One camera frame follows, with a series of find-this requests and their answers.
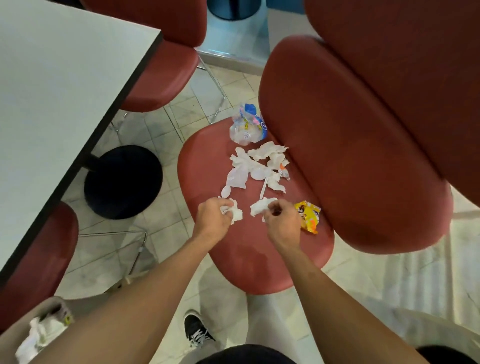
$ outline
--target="hand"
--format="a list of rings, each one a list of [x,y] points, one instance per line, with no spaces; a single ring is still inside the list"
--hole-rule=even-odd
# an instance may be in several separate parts
[[[300,246],[301,216],[286,200],[276,200],[264,211],[268,237],[277,250]]]
[[[209,245],[209,250],[226,235],[232,223],[232,213],[222,214],[221,206],[233,206],[226,198],[212,197],[198,205],[197,219],[193,228],[193,239],[201,239]]]

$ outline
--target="sneaker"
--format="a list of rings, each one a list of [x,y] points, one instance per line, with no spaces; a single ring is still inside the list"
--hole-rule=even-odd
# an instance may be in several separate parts
[[[215,341],[204,326],[198,312],[194,310],[187,311],[183,319],[183,325],[185,326],[185,336],[190,341],[190,346],[201,347],[206,340]]]

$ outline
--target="gray pants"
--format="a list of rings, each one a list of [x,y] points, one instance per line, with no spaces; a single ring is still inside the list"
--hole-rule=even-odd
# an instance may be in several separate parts
[[[270,296],[247,295],[248,332],[246,344],[258,344],[275,349],[300,363],[296,343],[277,311]],[[189,352],[180,364],[195,364],[220,351],[217,341],[207,340],[202,347]]]

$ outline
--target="yellow snack wrapper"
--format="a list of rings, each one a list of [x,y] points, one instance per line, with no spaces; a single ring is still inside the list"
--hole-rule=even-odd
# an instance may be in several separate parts
[[[317,225],[320,221],[319,215],[321,208],[307,201],[298,202],[294,206],[302,217],[302,228],[317,234]]]

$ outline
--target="person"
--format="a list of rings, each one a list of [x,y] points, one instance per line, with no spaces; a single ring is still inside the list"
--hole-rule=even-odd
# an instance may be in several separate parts
[[[232,206],[211,198],[198,206],[192,237],[144,278],[114,294],[47,346],[33,364],[147,364],[155,354],[190,279],[228,231]],[[327,364],[425,364],[427,361],[324,274],[300,248],[301,218],[277,200],[264,211],[268,237],[292,277],[318,350]],[[268,296],[248,296],[247,343],[220,350],[197,312],[187,312],[185,336],[197,346],[181,361],[299,363],[295,343]]]

